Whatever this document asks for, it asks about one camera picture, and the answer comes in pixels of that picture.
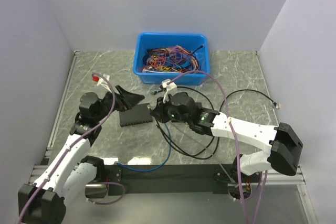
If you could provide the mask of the black network switch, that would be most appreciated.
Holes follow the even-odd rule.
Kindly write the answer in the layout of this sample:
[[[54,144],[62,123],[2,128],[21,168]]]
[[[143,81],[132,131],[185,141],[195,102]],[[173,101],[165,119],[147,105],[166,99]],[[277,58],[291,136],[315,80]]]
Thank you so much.
[[[149,103],[138,104],[130,110],[119,113],[121,127],[132,126],[153,121],[148,108]]]

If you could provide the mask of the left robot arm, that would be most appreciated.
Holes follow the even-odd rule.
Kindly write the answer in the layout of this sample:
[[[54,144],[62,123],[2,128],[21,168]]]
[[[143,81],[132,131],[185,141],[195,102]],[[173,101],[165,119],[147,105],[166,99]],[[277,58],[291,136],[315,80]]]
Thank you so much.
[[[106,175],[103,159],[85,153],[113,111],[127,111],[144,98],[119,85],[102,99],[94,92],[82,95],[64,146],[39,178],[20,188],[18,223],[61,223],[67,205],[86,184],[103,182]]]

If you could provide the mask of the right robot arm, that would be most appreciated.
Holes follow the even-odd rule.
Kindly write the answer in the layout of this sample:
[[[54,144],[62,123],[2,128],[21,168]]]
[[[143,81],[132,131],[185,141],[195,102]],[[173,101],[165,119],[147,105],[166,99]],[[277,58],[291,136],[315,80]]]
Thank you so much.
[[[160,123],[175,120],[197,134],[230,138],[258,148],[259,152],[237,154],[239,164],[231,168],[231,176],[238,182],[270,169],[286,176],[297,173],[303,143],[287,123],[272,126],[236,119],[204,108],[186,92],[158,98],[150,114]]]

